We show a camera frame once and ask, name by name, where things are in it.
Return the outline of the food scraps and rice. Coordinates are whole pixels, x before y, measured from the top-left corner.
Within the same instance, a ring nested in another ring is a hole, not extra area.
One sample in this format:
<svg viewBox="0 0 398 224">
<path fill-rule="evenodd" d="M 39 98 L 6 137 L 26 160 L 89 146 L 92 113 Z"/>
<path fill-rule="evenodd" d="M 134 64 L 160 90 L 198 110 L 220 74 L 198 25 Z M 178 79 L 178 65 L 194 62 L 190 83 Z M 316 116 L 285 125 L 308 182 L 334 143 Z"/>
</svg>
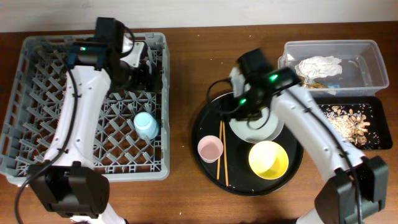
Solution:
<svg viewBox="0 0 398 224">
<path fill-rule="evenodd" d="M 381 143 L 371 106 L 320 105 L 332 126 L 359 149 L 377 149 Z"/>
</svg>

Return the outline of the gold snack wrapper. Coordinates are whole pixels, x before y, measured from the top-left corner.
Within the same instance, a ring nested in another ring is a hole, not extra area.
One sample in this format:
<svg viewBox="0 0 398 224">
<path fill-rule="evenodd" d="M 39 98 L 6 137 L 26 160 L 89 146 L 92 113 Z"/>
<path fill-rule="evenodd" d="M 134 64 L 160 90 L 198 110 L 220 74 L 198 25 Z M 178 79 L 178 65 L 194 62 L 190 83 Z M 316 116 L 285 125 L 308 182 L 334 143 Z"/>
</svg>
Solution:
<svg viewBox="0 0 398 224">
<path fill-rule="evenodd" d="M 301 79 L 302 85 L 303 85 L 305 88 L 310 88 L 310 89 L 328 88 L 327 86 L 325 86 L 325 85 L 323 85 L 323 84 L 321 84 L 321 83 L 319 83 L 319 82 L 316 82 L 316 81 L 314 81 L 314 80 L 312 80 L 312 79 L 310 79 L 310 78 L 307 78 L 307 77 L 301 77 L 301 76 L 299 76 L 299 79 Z"/>
</svg>

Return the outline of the grey round plate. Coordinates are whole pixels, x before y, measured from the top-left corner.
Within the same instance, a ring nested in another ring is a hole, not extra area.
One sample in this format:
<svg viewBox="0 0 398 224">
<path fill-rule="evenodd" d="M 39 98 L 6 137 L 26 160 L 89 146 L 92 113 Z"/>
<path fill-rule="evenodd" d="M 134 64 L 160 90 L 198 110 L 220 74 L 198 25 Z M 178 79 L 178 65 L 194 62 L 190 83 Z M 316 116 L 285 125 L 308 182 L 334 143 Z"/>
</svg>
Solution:
<svg viewBox="0 0 398 224">
<path fill-rule="evenodd" d="M 231 118 L 229 127 L 241 140 L 256 144 L 261 141 L 271 141 L 282 131 L 284 122 L 280 121 L 269 108 L 261 110 L 262 116 L 255 121 L 237 121 Z"/>
</svg>

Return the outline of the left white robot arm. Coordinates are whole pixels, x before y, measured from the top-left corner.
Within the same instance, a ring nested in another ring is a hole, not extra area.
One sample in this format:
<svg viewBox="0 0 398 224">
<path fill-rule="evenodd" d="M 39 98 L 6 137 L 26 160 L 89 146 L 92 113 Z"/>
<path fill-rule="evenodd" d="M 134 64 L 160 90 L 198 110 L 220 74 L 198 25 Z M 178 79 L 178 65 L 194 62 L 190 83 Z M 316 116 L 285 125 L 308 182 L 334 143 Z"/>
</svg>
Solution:
<svg viewBox="0 0 398 224">
<path fill-rule="evenodd" d="M 44 163 L 25 184 L 48 212 L 81 223 L 124 223 L 109 204 L 109 180 L 93 168 L 93 143 L 104 99 L 119 91 L 162 90 L 162 75 L 144 41 L 120 21 L 96 20 L 95 34 L 72 43 L 67 88 Z"/>
</svg>

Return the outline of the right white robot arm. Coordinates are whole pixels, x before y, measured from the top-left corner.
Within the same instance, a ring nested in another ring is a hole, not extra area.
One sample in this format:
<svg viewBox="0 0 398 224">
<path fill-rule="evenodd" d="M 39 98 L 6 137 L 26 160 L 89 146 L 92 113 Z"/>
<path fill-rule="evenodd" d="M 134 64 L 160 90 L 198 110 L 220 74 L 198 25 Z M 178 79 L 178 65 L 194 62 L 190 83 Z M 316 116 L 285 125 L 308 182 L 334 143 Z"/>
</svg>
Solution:
<svg viewBox="0 0 398 224">
<path fill-rule="evenodd" d="M 231 86 L 234 101 L 227 115 L 258 120 L 268 108 L 292 132 L 317 166 L 324 187 L 315 207 L 296 223 L 363 223 L 386 205 L 389 169 L 379 156 L 367 158 L 325 118 L 309 90 L 289 67 L 274 69 L 261 49 L 237 59 L 242 75 Z"/>
</svg>

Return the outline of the pink plastic cup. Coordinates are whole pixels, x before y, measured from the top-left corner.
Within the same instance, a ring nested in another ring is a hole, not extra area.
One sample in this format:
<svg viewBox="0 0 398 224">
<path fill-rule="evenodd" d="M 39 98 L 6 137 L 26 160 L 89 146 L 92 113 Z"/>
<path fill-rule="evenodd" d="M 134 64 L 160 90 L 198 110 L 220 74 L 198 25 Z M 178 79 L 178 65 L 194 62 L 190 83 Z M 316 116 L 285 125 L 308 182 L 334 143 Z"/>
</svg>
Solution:
<svg viewBox="0 0 398 224">
<path fill-rule="evenodd" d="M 208 135 L 201 138 L 197 145 L 200 158 L 206 163 L 217 161 L 223 153 L 223 143 L 221 139 Z"/>
</svg>

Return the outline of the white paper napkin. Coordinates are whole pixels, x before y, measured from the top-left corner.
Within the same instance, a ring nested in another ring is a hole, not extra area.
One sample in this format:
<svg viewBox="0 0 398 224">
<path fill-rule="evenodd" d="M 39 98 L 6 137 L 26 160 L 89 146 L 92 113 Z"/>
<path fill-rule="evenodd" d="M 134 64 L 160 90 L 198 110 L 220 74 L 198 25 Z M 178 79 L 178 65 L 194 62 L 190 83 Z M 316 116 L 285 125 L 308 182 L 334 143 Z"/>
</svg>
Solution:
<svg viewBox="0 0 398 224">
<path fill-rule="evenodd" d="M 295 71 L 297 75 L 311 80 L 332 77 L 343 73 L 341 62 L 341 59 L 334 56 L 314 56 L 302 60 L 295 66 Z"/>
</svg>

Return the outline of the light blue plastic cup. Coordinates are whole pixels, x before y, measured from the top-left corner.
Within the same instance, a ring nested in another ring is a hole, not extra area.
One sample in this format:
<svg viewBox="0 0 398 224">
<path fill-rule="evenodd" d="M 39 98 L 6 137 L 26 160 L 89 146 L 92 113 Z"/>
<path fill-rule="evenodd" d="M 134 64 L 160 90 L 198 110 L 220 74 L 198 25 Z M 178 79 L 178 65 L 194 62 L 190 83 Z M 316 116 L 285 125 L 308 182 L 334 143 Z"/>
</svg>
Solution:
<svg viewBox="0 0 398 224">
<path fill-rule="evenodd" d="M 134 128 L 142 139 L 154 139 L 159 133 L 159 125 L 155 118 L 148 112 L 140 112 L 135 115 Z"/>
</svg>

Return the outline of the yellow bowl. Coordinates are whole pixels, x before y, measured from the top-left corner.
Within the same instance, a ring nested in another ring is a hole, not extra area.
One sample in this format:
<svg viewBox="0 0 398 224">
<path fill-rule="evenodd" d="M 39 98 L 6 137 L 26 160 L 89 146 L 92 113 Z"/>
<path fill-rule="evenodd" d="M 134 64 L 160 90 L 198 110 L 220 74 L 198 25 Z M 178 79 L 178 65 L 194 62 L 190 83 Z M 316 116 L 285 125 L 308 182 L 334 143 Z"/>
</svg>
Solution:
<svg viewBox="0 0 398 224">
<path fill-rule="evenodd" d="M 253 145 L 249 151 L 248 162 L 251 170 L 266 180 L 281 178 L 289 167 L 287 152 L 273 141 L 261 141 Z"/>
</svg>

